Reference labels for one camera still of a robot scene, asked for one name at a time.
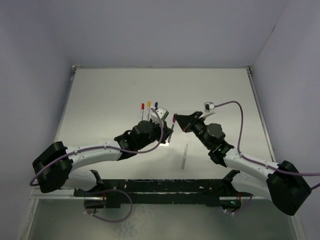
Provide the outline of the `purple pen cap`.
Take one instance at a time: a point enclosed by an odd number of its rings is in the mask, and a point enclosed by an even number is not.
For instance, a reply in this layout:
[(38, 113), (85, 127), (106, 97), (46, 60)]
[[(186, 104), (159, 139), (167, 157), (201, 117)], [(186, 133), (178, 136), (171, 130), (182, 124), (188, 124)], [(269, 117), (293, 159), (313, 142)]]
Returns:
[(172, 123), (175, 123), (175, 122), (176, 122), (176, 116), (177, 116), (177, 113), (174, 113), (174, 114), (173, 114), (173, 117), (172, 117)]

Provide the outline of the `purple-ended white marker pen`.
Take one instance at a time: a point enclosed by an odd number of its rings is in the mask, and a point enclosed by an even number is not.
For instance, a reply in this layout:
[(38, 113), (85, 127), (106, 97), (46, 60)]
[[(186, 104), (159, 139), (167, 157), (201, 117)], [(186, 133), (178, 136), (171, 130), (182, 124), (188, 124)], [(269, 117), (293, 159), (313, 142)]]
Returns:
[(170, 135), (168, 136), (168, 139), (167, 139), (167, 143), (168, 144), (170, 144), (170, 142), (171, 142), (171, 138), (172, 138), (172, 135), (174, 133), (174, 127), (175, 127), (175, 123), (172, 122), (172, 124), (171, 124), (171, 133), (170, 133)]

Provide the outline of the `green-ended white marker pen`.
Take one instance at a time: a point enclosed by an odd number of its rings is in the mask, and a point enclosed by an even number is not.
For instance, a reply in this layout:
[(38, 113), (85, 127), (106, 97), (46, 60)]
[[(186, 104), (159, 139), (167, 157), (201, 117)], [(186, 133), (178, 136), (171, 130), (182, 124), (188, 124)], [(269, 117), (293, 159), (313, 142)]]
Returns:
[(188, 151), (188, 144), (185, 145), (183, 156), (182, 156), (182, 163), (181, 163), (182, 170), (185, 168), (186, 159), (187, 159), (187, 151)]

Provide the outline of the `yellow-ended white marker pen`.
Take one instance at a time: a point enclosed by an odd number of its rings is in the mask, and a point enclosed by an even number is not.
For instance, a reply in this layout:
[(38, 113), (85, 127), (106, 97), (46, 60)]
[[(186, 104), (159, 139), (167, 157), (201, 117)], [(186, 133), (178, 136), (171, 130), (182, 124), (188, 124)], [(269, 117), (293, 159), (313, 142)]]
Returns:
[(151, 111), (151, 107), (147, 106), (147, 116), (146, 116), (146, 120), (149, 121), (150, 120), (150, 111)]

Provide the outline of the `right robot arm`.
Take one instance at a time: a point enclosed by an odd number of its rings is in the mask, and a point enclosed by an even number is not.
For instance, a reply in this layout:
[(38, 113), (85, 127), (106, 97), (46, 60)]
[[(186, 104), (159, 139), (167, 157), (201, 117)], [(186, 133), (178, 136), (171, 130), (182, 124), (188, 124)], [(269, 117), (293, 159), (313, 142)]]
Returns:
[(184, 133), (193, 133), (200, 140), (215, 164), (236, 171), (222, 183), (226, 195), (241, 192), (263, 197), (282, 213), (293, 216), (311, 194), (311, 187), (291, 162), (277, 163), (245, 156), (227, 143), (220, 124), (205, 123), (202, 112), (177, 114), (174, 118)]

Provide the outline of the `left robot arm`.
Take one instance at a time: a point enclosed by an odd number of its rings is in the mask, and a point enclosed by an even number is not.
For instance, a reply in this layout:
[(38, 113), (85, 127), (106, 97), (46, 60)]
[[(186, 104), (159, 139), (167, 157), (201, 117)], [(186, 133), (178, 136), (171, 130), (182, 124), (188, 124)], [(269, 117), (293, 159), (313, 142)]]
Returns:
[(38, 186), (42, 193), (66, 187), (98, 196), (103, 191), (103, 184), (97, 170), (77, 173), (77, 169), (151, 152), (152, 148), (146, 150), (145, 147), (154, 142), (164, 144), (172, 133), (166, 122), (143, 120), (132, 129), (99, 145), (67, 147), (62, 141), (54, 142), (33, 161), (35, 176), (29, 185)]

